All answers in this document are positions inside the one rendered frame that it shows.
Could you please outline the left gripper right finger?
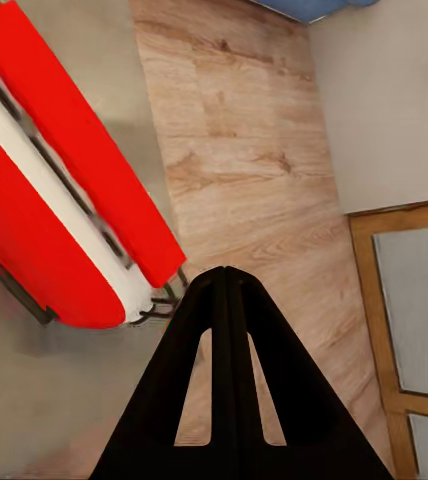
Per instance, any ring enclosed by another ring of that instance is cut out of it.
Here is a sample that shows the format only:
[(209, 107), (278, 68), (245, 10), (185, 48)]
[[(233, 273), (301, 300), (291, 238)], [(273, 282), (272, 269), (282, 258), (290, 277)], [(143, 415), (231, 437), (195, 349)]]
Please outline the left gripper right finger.
[[(393, 480), (264, 285), (225, 267), (241, 480)], [(248, 333), (287, 446), (264, 440)]]

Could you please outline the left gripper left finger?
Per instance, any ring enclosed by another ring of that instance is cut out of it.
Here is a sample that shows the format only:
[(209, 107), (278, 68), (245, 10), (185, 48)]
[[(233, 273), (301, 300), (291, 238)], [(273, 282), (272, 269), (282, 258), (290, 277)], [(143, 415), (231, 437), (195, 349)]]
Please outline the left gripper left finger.
[[(225, 267), (200, 274), (119, 417), (89, 480), (241, 480)], [(174, 446), (201, 335), (212, 328), (211, 442)]]

